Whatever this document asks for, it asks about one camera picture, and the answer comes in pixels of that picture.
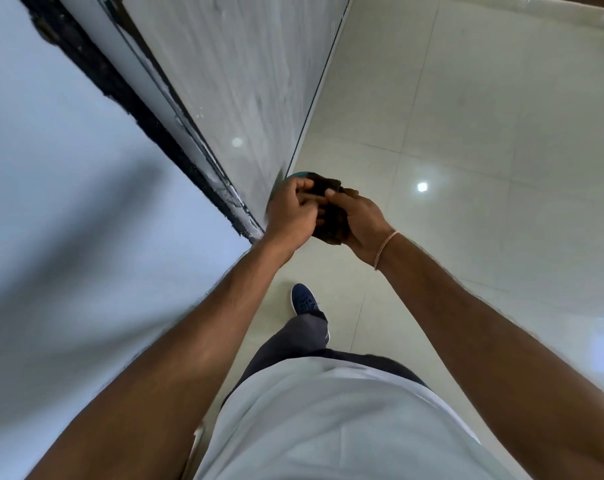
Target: person's left arm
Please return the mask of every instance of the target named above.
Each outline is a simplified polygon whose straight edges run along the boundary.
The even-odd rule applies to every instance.
[[[178,324],[68,425],[28,480],[172,479],[277,270],[314,231],[318,201],[290,178],[267,210],[265,237]]]

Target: person's left hand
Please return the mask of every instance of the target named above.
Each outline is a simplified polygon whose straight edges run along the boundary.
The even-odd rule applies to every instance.
[[[315,230],[318,205],[328,201],[324,196],[305,193],[314,181],[308,178],[289,177],[275,191],[266,207],[266,234],[264,240],[279,246],[289,259],[308,241]]]

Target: hand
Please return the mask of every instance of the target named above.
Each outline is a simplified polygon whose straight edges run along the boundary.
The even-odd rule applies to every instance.
[[[351,233],[345,244],[353,250],[355,256],[373,266],[379,248],[394,232],[380,208],[353,189],[345,189],[344,193],[328,189],[326,198],[330,203],[346,210]]]
[[[313,185],[308,178],[287,178],[266,207],[268,226],[263,240],[274,243],[286,260],[311,237],[318,221],[318,205],[328,202],[326,197],[305,193]]]

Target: blue sneaker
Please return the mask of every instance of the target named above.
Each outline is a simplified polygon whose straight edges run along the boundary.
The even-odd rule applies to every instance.
[[[296,315],[304,315],[312,310],[320,311],[317,306],[317,300],[306,286],[298,283],[291,288],[291,306]],[[326,330],[326,343],[329,343],[331,334]]]

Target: dark object in hands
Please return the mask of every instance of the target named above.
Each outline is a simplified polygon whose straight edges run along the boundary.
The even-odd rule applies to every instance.
[[[313,188],[307,191],[310,194],[324,195],[326,189],[344,192],[344,188],[340,186],[342,182],[334,178],[324,178],[322,175],[312,172],[309,172],[306,178],[313,180],[315,183]],[[324,215],[319,217],[324,220],[324,225],[315,226],[313,236],[329,244],[341,244],[351,233],[346,210],[332,203],[321,205],[320,209],[324,209]]]

